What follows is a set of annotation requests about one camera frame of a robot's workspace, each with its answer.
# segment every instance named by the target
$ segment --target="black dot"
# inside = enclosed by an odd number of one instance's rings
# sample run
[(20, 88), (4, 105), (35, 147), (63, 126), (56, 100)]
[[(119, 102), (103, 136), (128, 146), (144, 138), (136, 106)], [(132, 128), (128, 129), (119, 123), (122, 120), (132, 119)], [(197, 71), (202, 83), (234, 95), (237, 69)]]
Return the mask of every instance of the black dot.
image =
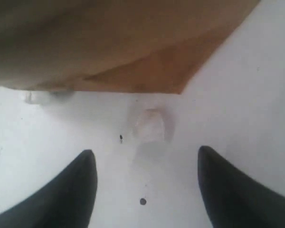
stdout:
[(145, 198), (141, 198), (140, 204), (143, 205), (143, 206), (146, 205), (147, 204), (146, 199)]

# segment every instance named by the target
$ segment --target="dark speck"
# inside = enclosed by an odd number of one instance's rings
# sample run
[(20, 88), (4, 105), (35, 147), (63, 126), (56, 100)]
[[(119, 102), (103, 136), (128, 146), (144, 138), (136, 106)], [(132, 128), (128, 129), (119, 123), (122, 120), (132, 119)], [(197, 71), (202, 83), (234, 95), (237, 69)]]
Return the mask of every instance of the dark speck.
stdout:
[(141, 198), (141, 200), (139, 201), (141, 205), (146, 205), (147, 204), (147, 201), (145, 198)]

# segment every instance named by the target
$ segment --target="tan fabric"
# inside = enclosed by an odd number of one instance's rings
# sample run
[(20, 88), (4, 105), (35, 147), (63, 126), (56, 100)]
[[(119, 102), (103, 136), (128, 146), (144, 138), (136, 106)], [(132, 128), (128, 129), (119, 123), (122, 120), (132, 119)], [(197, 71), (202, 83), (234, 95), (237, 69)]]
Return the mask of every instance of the tan fabric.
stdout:
[(179, 93), (258, 0), (41, 2), (0, 27), (0, 86)]

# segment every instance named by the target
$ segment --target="white surface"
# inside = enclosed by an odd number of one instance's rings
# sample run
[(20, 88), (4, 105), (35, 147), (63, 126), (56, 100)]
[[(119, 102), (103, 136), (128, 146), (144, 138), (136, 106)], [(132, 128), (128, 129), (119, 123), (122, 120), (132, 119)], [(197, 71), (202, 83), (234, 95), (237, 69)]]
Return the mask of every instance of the white surface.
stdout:
[[(99, 174), (94, 228), (210, 228), (197, 183), (204, 144), (285, 195), (285, 0), (263, 0), (182, 95), (75, 93), (42, 107), (18, 94), (0, 88), (0, 211), (83, 149), (94, 151)], [(146, 106), (169, 113), (170, 143), (128, 137)]]

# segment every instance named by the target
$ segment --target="white floor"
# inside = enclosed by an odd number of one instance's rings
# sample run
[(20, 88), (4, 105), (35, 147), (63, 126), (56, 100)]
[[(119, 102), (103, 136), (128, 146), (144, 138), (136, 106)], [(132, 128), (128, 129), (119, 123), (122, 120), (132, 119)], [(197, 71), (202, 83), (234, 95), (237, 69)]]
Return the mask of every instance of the white floor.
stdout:
[[(153, 107), (168, 114), (173, 138), (139, 144), (129, 126)], [(0, 213), (92, 149), (90, 227), (210, 228), (197, 183), (201, 145), (285, 195), (285, 0), (263, 0), (182, 95), (77, 92), (39, 106), (0, 88)]]

